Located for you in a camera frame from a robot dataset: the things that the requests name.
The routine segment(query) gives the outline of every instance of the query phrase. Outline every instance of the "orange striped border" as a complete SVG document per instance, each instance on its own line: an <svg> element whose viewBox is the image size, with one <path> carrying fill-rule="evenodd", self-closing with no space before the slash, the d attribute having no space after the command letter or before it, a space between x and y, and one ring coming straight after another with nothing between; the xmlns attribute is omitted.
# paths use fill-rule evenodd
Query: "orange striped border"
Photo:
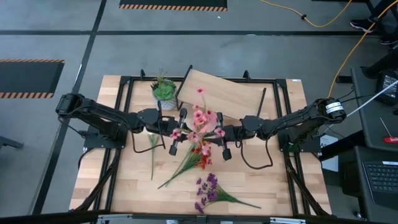
<svg viewBox="0 0 398 224"><path fill-rule="evenodd" d="M180 11L214 11L226 12L226 7L208 7L208 6L156 6L156 5L138 5L121 4L120 9L159 9L159 10L180 10Z"/></svg>
<svg viewBox="0 0 398 224"><path fill-rule="evenodd" d="M49 99L53 97L53 93L0 93L0 98L6 99Z"/></svg>
<svg viewBox="0 0 398 224"><path fill-rule="evenodd" d="M54 60L54 59L0 59L0 62L60 62L60 63L65 63L64 60Z"/></svg>

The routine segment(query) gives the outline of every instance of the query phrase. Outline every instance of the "potted plant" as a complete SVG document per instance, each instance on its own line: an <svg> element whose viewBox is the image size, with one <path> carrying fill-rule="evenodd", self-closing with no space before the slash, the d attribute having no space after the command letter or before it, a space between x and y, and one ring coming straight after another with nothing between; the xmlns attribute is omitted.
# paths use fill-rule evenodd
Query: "potted plant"
<svg viewBox="0 0 398 224"><path fill-rule="evenodd" d="M177 105L175 99L177 88L173 81L164 77L165 74L163 71L160 71L159 75L156 76L155 82L150 87L152 88L152 95L155 100L160 101L162 110L172 110Z"/></svg>

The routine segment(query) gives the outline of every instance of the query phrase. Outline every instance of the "white cable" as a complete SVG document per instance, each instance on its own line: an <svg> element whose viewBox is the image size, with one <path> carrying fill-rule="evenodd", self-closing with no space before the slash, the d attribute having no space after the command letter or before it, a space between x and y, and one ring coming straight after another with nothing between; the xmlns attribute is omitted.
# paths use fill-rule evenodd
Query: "white cable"
<svg viewBox="0 0 398 224"><path fill-rule="evenodd" d="M376 97L378 97L379 95L381 95L382 93L384 93L386 90L390 89L392 86L394 86L394 85L397 84L397 83L398 83L398 80L395 81L393 84L387 86L387 88L381 90L378 94L374 95L374 96L373 96L370 100L368 100L366 103L362 104L359 108L356 108L353 112L349 113L349 114L347 115L347 118L348 118L349 116L353 115L355 112L359 111L361 108L363 108L364 106L366 106L368 103L370 103L370 102L371 102L372 100L374 100ZM330 129L332 126L333 126L333 124L330 125L328 128L326 128L326 130L324 130L323 133L326 133L326 132L328 131L328 129Z"/></svg>

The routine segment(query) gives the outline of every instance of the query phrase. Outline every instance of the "gray floor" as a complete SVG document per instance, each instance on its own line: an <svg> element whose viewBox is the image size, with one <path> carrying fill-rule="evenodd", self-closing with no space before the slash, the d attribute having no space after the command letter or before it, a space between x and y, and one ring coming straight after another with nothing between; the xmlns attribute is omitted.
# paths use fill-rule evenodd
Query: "gray floor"
<svg viewBox="0 0 398 224"><path fill-rule="evenodd" d="M311 0L278 3L306 13L317 24L330 20L344 6L341 2ZM91 30L99 6L99 0L6 0L0 5L0 34L1 30ZM108 0L99 30L319 30L293 12L258 0L228 0L228 6L228 12L222 13L129 11L118 9L118 0ZM352 30L349 19L368 15L366 5L356 3L322 30ZM0 35L0 58L65 60L53 99L0 99L0 135L25 144L23 150L5 147L0 151L0 217L30 213L59 127L54 109L60 96L72 89L88 38ZM147 73L163 68L169 74L182 76L192 64L195 69L222 77L241 77L243 71L249 70L252 77L301 79L307 102L311 102L327 96L334 74L358 40L357 36L97 35L80 93L96 98L103 75L138 75L142 68ZM377 37L367 37L341 74L349 75L353 66L371 65L386 52ZM333 96L350 90L351 85L337 84ZM348 103L345 108L352 111L356 104ZM71 125L86 128L79 121L72 121ZM359 129L358 116L333 127L344 136ZM68 210L82 145L82 138L67 132L44 213ZM352 211L358 209L355 199L341 193L334 184L335 175L327 173L325 180L333 213L354 218Z"/></svg>

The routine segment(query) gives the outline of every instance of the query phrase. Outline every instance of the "keyboard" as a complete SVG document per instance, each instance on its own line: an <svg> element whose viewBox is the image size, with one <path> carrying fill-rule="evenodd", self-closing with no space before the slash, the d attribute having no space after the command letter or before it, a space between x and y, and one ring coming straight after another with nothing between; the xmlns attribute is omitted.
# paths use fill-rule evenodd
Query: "keyboard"
<svg viewBox="0 0 398 224"><path fill-rule="evenodd" d="M373 202L398 210L398 161L364 161Z"/></svg>

